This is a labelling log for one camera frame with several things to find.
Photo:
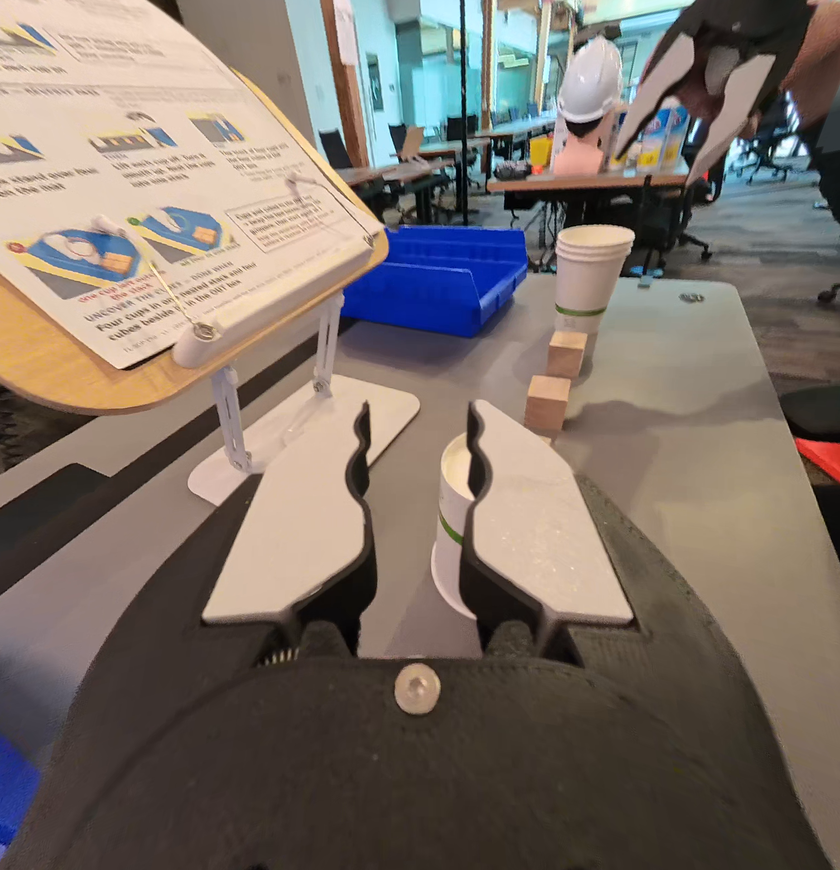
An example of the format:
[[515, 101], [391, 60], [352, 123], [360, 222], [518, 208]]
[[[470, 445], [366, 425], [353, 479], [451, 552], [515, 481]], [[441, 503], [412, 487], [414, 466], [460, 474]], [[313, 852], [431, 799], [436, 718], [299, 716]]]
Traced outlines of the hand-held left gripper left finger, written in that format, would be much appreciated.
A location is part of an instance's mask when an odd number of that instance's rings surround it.
[[312, 622], [359, 643], [377, 592], [371, 510], [371, 408], [347, 405], [312, 426], [262, 474], [202, 612], [206, 625]]

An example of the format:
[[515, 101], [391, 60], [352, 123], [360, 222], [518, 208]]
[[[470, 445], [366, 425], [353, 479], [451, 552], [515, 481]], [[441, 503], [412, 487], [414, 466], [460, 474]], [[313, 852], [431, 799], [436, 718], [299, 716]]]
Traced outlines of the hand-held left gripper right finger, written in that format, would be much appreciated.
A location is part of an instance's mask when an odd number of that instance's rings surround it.
[[578, 478], [542, 437], [486, 400], [466, 424], [472, 494], [459, 593], [481, 647], [520, 623], [540, 653], [568, 626], [623, 629], [635, 615]]

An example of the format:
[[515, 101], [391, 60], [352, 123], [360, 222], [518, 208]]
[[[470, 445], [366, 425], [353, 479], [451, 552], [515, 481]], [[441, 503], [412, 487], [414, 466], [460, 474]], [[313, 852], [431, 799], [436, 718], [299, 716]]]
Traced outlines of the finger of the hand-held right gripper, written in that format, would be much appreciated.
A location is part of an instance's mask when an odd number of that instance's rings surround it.
[[742, 59], [739, 54], [708, 55], [700, 75], [684, 89], [686, 107], [706, 126], [686, 184], [694, 185], [727, 153], [767, 95], [776, 63], [773, 54]]
[[636, 140], [639, 133], [657, 113], [665, 98], [690, 71], [695, 60], [693, 37], [680, 32], [674, 38], [663, 38], [648, 65], [631, 107], [620, 127], [612, 151], [620, 159]]

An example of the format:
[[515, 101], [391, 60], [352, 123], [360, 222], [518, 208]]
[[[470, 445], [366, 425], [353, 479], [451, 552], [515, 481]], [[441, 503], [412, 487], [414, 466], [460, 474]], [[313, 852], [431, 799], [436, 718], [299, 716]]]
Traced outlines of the grey desk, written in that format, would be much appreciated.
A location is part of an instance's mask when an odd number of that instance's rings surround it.
[[[462, 656], [469, 623], [436, 594], [438, 469], [469, 400], [523, 419], [543, 371], [553, 282], [465, 340], [360, 323], [336, 373], [391, 386], [421, 409], [371, 471], [378, 593], [362, 655]], [[798, 793], [840, 868], [840, 566], [762, 355], [730, 285], [624, 280], [573, 392], [559, 451], [689, 582], [739, 652]], [[0, 476], [0, 507], [73, 463], [110, 478], [114, 508], [0, 597], [0, 731], [42, 763], [88, 664], [154, 570], [208, 517], [187, 487], [221, 443], [199, 383], [159, 407], [89, 422]]]

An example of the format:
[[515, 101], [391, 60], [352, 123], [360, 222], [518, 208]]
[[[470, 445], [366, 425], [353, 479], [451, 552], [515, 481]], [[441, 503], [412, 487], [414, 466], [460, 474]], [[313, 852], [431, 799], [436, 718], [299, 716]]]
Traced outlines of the person's right hand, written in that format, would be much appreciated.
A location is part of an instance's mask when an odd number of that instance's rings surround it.
[[804, 42], [782, 82], [799, 129], [823, 122], [840, 85], [840, 2], [811, 2], [813, 14]]

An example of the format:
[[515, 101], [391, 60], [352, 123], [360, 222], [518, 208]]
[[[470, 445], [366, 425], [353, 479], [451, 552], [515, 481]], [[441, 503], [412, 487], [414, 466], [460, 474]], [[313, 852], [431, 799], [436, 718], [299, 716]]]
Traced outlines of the blue white carton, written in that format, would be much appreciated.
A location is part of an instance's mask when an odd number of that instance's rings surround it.
[[674, 167], [682, 153], [689, 122], [689, 114], [681, 103], [674, 97], [665, 99], [636, 142], [620, 158], [611, 154], [610, 168], [649, 172]]

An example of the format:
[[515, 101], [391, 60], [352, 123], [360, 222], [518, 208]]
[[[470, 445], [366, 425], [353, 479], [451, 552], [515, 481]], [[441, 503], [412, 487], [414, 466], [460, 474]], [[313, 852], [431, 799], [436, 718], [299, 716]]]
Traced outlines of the white hard hat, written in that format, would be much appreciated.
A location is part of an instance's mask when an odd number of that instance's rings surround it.
[[566, 123], [600, 121], [618, 103], [623, 88], [619, 49], [607, 38], [588, 40], [570, 60], [557, 100], [557, 116]]

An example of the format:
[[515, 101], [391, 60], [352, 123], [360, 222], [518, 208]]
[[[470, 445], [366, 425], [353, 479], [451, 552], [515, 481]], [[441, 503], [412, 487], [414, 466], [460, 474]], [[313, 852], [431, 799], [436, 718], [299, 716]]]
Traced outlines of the pink mannequin head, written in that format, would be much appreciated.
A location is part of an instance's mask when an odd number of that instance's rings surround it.
[[596, 176], [604, 164], [604, 116], [584, 123], [558, 116], [550, 171], [557, 177]]

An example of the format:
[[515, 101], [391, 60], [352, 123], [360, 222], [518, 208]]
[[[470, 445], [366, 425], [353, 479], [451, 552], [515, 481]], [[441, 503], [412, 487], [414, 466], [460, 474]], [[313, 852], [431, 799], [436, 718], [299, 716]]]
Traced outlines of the wooden office table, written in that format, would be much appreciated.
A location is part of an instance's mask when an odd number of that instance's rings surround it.
[[438, 223], [442, 215], [450, 219], [462, 210], [462, 170], [491, 141], [469, 136], [463, 149], [461, 139], [430, 145], [424, 140], [420, 127], [406, 127], [395, 163], [358, 168], [343, 154], [336, 157], [334, 168], [381, 222], [388, 212], [396, 212], [402, 224]]
[[501, 193], [507, 209], [540, 203], [541, 259], [537, 272], [556, 265], [556, 236], [571, 226], [621, 224], [635, 234], [640, 266], [623, 269], [622, 277], [663, 277], [669, 255], [680, 245], [697, 246], [703, 262], [711, 259], [710, 245], [689, 234], [694, 190], [687, 184], [690, 168], [679, 159], [672, 168], [651, 172], [605, 171], [596, 175], [556, 176], [545, 172], [519, 180], [494, 180], [490, 192]]

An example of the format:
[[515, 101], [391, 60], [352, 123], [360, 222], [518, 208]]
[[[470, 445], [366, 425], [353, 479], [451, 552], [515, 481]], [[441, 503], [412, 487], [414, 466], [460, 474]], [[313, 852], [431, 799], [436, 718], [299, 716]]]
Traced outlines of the blue plastic bin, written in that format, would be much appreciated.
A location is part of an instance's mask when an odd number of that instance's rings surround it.
[[346, 318], [473, 338], [527, 276], [518, 229], [405, 225], [385, 233], [384, 262], [343, 291]]
[[39, 777], [37, 769], [0, 733], [0, 856], [23, 823]]

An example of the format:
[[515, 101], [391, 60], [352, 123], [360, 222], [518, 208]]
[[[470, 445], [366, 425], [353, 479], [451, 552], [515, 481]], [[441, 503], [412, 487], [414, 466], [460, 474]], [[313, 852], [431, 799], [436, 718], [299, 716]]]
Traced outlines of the wooden document stand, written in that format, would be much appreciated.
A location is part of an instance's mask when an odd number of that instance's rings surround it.
[[[288, 131], [301, 135], [339, 190], [373, 216], [274, 103], [233, 72]], [[210, 377], [225, 447], [197, 467], [188, 487], [214, 505], [349, 401], [370, 405], [373, 463], [416, 417], [419, 399], [333, 370], [343, 290], [380, 266], [388, 251], [383, 226], [363, 266], [324, 279], [323, 291], [292, 312], [277, 315], [265, 304], [252, 305], [251, 297], [238, 299], [241, 306], [217, 311], [233, 315], [221, 331], [192, 322], [189, 335], [125, 370], [89, 351], [0, 275], [0, 383], [41, 405], [104, 415], [161, 405]]]

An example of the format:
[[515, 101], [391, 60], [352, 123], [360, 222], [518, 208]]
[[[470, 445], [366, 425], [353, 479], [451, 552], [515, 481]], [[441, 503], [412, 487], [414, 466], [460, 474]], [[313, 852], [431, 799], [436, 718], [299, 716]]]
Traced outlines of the red flat object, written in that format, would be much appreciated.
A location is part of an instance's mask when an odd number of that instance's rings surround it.
[[840, 484], [840, 443], [795, 438], [799, 454]]

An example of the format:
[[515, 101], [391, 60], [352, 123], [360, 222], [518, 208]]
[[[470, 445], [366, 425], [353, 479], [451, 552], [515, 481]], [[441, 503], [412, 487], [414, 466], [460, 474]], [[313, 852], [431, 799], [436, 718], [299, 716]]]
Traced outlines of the black round seat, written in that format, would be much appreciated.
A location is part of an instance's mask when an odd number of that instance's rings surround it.
[[779, 404], [795, 438], [840, 444], [840, 385], [792, 391]]

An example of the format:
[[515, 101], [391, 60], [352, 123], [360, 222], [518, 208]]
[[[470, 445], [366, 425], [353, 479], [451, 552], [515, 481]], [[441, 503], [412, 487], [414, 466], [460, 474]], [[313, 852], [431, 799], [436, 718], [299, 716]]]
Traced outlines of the wooden pillar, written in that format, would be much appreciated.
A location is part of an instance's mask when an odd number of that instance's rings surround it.
[[338, 99], [343, 141], [352, 164], [371, 166], [358, 78], [359, 50], [356, 22], [350, 1], [322, 1], [332, 77]]

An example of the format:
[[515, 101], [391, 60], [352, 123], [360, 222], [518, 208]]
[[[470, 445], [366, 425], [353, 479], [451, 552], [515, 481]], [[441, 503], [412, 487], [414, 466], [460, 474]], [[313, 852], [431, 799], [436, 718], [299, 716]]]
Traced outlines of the printed instruction sheet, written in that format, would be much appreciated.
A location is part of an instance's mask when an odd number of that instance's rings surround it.
[[0, 275], [119, 370], [368, 261], [307, 145], [150, 2], [0, 2]]

